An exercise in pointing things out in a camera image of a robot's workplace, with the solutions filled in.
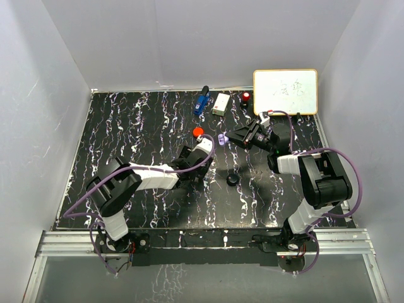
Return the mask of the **orange earbud charging case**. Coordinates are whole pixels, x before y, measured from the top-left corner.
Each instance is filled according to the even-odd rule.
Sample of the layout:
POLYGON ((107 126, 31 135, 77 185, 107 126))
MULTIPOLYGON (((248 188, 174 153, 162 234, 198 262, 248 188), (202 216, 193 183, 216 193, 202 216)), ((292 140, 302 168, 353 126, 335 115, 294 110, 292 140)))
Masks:
POLYGON ((195 138, 198 138, 199 136, 204 135, 205 131, 201 127, 196 127, 193 129, 193 136, 195 138))

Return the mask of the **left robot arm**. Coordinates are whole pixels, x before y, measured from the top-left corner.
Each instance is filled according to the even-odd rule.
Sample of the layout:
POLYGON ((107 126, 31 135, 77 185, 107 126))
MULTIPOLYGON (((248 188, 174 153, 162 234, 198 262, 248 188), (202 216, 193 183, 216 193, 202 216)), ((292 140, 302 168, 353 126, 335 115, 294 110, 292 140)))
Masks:
POLYGON ((165 165, 134 165, 117 157, 105 170, 90 179, 86 190, 105 225, 105 241, 116 252, 130 245, 129 229, 123 208, 137 191, 148 189, 172 190, 186 187, 190 182, 203 179, 213 161, 210 141, 201 142, 193 149, 185 146, 179 158, 165 165))

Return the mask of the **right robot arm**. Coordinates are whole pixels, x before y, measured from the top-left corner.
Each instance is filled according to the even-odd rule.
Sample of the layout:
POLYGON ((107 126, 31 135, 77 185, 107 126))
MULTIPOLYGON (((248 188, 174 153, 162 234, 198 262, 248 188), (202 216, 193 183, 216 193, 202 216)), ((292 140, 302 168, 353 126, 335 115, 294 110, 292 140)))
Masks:
POLYGON ((270 170, 276 174, 300 177, 303 200, 296 211, 283 223, 278 235, 254 235, 252 240, 260 247, 278 246, 294 251, 310 239, 316 220, 339 203, 352 197, 352 185, 339 156, 334 151, 294 155, 290 147, 291 129, 275 124, 265 134, 258 121, 227 134, 229 141, 244 149, 253 146, 268 152, 270 170))

